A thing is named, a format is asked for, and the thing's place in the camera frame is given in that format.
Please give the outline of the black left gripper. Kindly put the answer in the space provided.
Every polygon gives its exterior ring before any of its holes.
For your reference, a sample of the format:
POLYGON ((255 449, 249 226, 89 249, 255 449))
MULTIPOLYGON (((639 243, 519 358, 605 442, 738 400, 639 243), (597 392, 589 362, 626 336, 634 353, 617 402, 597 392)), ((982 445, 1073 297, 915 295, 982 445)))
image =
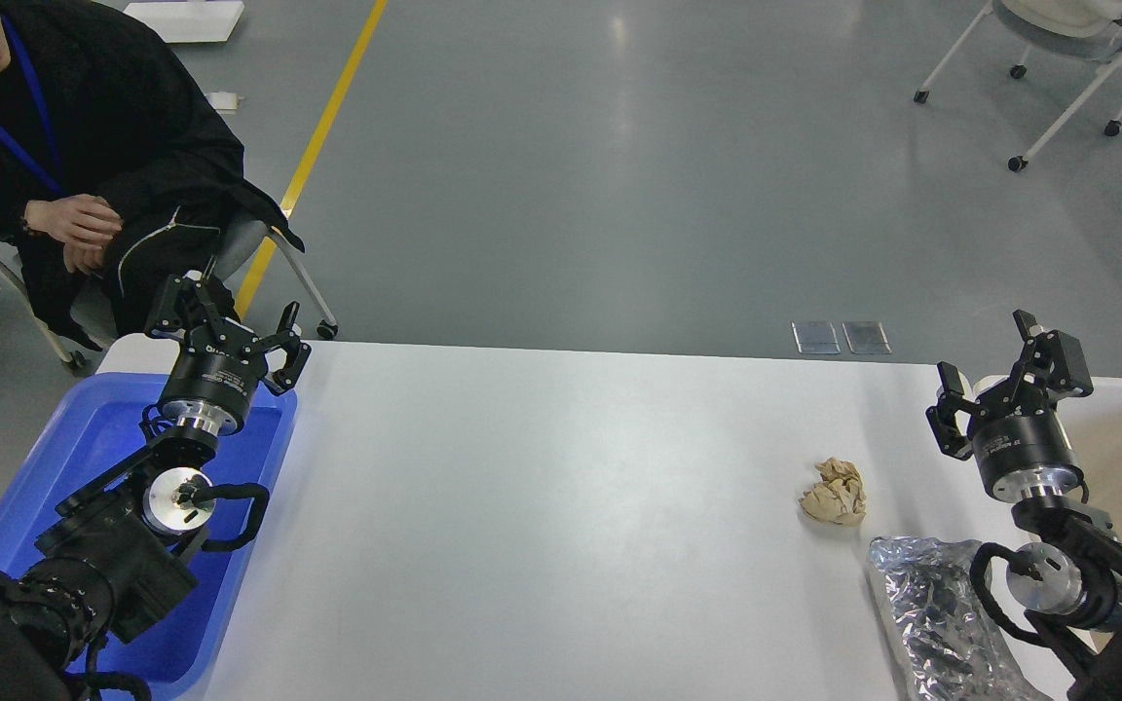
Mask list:
POLYGON ((232 435, 243 428, 258 382, 272 395, 295 390, 312 353, 297 331, 298 311, 298 301, 289 302, 276 332, 258 336, 231 325, 231 293, 221 279, 167 276, 144 320, 147 336, 181 342, 160 394, 160 417, 173 424, 196 421, 210 434, 232 435), (283 351, 283 363, 272 369, 268 356, 275 351, 283 351))

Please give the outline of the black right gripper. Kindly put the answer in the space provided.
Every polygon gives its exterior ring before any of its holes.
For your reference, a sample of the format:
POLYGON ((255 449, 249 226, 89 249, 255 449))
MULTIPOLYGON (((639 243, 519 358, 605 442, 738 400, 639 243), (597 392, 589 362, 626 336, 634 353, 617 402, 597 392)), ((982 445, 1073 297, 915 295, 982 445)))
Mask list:
POLYGON ((980 405, 971 402, 960 371, 939 362, 938 400, 926 409, 927 424, 944 456, 975 459, 985 492, 997 501, 1067 496, 1085 488, 1085 473, 1057 404, 1092 395, 1094 381, 1076 336, 1043 328, 1028 311, 1014 311, 1012 319, 1023 350, 1009 373, 1008 399, 994 391, 997 382, 980 382, 980 405), (986 413, 971 418, 967 439, 957 416, 971 416, 974 407, 986 413))

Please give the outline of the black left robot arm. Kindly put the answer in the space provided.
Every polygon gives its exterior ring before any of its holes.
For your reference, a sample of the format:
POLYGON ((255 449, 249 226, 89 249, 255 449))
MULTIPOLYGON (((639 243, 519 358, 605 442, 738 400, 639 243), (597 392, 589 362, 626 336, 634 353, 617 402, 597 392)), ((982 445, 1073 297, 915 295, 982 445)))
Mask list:
POLYGON ((266 485, 219 485, 205 467, 243 428, 259 387, 297 386, 311 354, 297 315, 289 302, 264 336, 219 313, 204 275, 162 284, 147 332, 180 352, 142 409, 142 448, 57 502, 39 562, 0 572, 0 700, 151 698, 142 677, 99 673, 96 658, 111 636, 134 642, 182 605, 199 585, 196 555, 233 553, 261 531, 266 485))

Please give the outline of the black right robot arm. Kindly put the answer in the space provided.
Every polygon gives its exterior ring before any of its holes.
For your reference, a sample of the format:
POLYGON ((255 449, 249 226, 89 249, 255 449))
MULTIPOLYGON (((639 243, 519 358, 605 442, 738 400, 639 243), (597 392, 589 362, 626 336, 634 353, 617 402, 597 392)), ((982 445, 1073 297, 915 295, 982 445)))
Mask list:
POLYGON ((981 608, 1010 638, 1046 647, 1072 674, 1072 700, 1122 700, 1122 542, 1088 485, 1057 417, 1094 391, 1077 338, 1014 311, 1023 341, 1008 376, 967 398, 958 369, 938 365, 938 400, 926 412, 944 456, 972 459, 984 490, 1009 504, 1021 547, 993 542, 972 559, 981 608))

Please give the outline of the person's hand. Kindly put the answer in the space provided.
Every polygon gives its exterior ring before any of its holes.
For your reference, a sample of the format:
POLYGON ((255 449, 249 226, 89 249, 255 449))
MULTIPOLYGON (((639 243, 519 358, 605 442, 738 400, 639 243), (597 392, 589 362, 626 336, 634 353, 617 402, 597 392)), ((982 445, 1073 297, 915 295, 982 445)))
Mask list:
POLYGON ((28 231, 40 232, 61 245, 68 274, 99 274, 107 249, 125 228, 125 218, 108 202, 90 194, 54 201, 28 201, 22 210, 28 231))

